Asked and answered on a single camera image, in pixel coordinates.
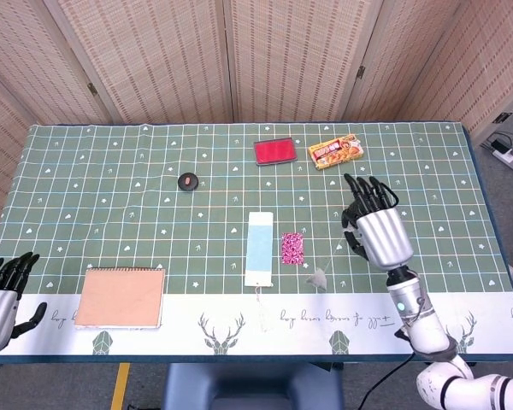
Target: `deer print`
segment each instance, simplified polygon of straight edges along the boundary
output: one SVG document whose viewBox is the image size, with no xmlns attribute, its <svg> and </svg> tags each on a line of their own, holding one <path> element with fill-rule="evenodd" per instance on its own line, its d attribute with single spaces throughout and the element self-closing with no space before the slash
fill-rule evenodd
<svg viewBox="0 0 513 410">
<path fill-rule="evenodd" d="M 475 320 L 475 316 L 469 312 L 469 316 L 467 316 L 466 321 L 469 324 L 469 330 L 466 332 L 465 327 L 462 325 L 462 338 L 458 341 L 458 345 L 456 346 L 456 351 L 458 353 L 468 353 L 468 347 L 473 344 L 473 337 L 470 337 L 473 333 L 475 325 L 477 324 L 477 320 Z M 448 326 L 446 327 L 446 333 L 449 336 L 452 336 L 448 331 Z"/>
<path fill-rule="evenodd" d="M 233 348 L 238 342 L 238 339 L 235 337 L 239 334 L 241 328 L 245 326 L 245 319 L 243 317 L 243 314 L 240 313 L 239 319 L 236 319 L 236 326 L 238 327 L 238 329 L 235 331 L 234 334 L 232 334 L 232 330 L 230 329 L 230 327 L 228 327 L 228 336 L 226 336 L 226 339 L 222 343 L 216 340 L 215 327 L 213 327 L 211 334 L 207 332 L 206 328 L 209 319 L 206 319 L 204 315 L 205 313 L 202 313 L 201 317 L 199 318 L 198 325 L 202 328 L 204 335 L 207 337 L 205 339 L 205 344 L 213 349 L 215 355 L 227 354 L 228 349 Z"/>
</svg>

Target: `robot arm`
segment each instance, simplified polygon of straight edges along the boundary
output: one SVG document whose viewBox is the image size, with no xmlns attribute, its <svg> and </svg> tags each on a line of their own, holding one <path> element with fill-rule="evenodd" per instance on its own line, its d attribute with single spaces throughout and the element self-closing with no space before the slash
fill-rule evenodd
<svg viewBox="0 0 513 410">
<path fill-rule="evenodd" d="M 387 272 L 386 286 L 403 321 L 403 337 L 417 354 L 433 362 L 416 380 L 421 398 L 437 409 L 513 410 L 513 379 L 473 378 L 457 354 L 457 342 L 443 330 L 418 274 L 406 265 L 413 250 L 395 209 L 395 193 L 374 177 L 370 184 L 348 173 L 344 177 L 355 200 L 342 213 L 345 238 L 357 255 Z"/>
</svg>

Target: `pink patterned card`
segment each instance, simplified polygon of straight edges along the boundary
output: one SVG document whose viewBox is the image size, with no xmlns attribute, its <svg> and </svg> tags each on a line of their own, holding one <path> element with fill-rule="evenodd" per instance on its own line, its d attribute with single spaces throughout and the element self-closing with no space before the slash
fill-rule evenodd
<svg viewBox="0 0 513 410">
<path fill-rule="evenodd" d="M 302 233 L 283 233 L 281 240 L 281 261 L 287 265 L 302 265 L 304 263 Z"/>
</svg>

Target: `power strip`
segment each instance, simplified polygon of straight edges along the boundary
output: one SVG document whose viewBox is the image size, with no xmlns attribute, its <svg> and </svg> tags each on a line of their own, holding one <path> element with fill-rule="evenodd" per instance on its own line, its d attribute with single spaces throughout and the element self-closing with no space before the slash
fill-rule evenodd
<svg viewBox="0 0 513 410">
<path fill-rule="evenodd" d="M 513 149 L 498 139 L 492 141 L 490 145 L 493 148 L 492 155 L 513 170 Z"/>
</svg>

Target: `green grid tablecloth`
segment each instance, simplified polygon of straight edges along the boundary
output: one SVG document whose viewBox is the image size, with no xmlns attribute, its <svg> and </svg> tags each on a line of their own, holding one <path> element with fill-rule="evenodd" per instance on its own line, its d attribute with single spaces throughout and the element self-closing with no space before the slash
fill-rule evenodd
<svg viewBox="0 0 513 410">
<path fill-rule="evenodd" d="M 347 133 L 365 155 L 317 171 L 306 148 Z M 258 167 L 253 143 L 291 137 L 298 160 Z M 180 191 L 184 172 L 199 177 Z M 0 256 L 41 255 L 26 293 L 80 293 L 87 267 L 164 267 L 169 294 L 244 288 L 249 212 L 274 213 L 269 293 L 386 292 L 383 272 L 348 251 L 344 173 L 399 196 L 431 292 L 510 290 L 469 147 L 458 123 L 33 126 L 0 221 Z M 280 261 L 283 232 L 304 234 L 305 263 Z"/>
</svg>

